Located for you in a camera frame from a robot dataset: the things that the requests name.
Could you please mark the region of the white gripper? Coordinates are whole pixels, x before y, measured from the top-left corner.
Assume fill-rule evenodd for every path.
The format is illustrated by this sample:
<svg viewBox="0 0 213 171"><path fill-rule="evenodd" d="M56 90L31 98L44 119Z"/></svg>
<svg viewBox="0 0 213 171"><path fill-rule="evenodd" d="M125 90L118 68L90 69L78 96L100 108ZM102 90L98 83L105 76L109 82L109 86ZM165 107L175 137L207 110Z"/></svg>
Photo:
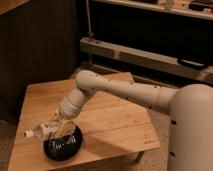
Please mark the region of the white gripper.
<svg viewBox="0 0 213 171"><path fill-rule="evenodd" d="M66 135L70 135L75 131L75 124L72 117L64 116L56 111L52 117L50 118L49 122L58 122L59 127L54 134L55 138L61 138Z"/></svg>

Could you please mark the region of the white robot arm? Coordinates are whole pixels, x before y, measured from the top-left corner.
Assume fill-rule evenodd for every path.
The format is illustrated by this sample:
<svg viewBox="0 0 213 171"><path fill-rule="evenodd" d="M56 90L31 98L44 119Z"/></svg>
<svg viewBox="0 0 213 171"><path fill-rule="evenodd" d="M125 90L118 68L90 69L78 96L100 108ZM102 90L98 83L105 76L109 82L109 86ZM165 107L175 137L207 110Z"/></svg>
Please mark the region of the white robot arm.
<svg viewBox="0 0 213 171"><path fill-rule="evenodd" d="M213 171L213 87L182 88L107 79L82 70L76 87L59 103L56 119L77 117L98 91L170 116L168 171Z"/></svg>

